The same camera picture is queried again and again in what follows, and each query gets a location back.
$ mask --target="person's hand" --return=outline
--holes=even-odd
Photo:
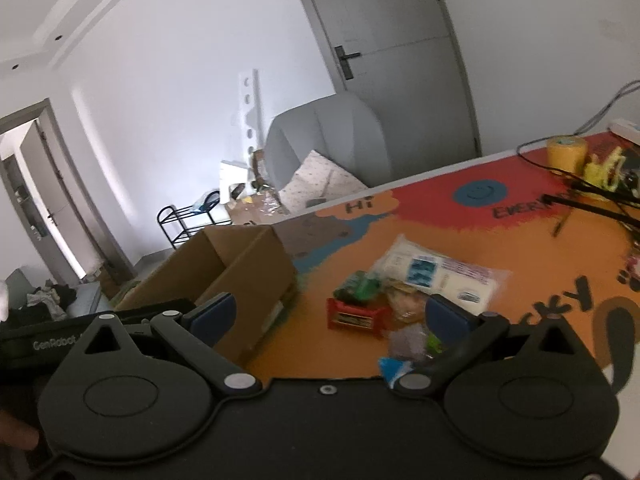
[[[36,448],[39,439],[38,430],[18,420],[9,412],[0,410],[0,443],[31,451]]]

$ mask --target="gray armchair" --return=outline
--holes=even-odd
[[[393,180],[382,126],[373,111],[349,92],[302,105],[273,120],[264,160],[277,190],[289,183],[311,150],[366,186]]]

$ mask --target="blue smiley face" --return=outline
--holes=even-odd
[[[476,180],[460,187],[453,200],[466,207],[486,207],[501,202],[508,194],[508,188],[497,180]]]

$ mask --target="ceiling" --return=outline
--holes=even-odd
[[[120,0],[0,0],[0,78],[56,66]]]

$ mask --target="yellow toy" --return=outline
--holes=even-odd
[[[622,165],[625,161],[626,156],[622,155],[622,148],[620,147],[613,150],[602,164],[598,164],[597,155],[591,155],[591,161],[584,167],[582,179],[592,186],[615,192],[620,185]],[[590,194],[590,196],[599,200],[606,200],[600,195]]]

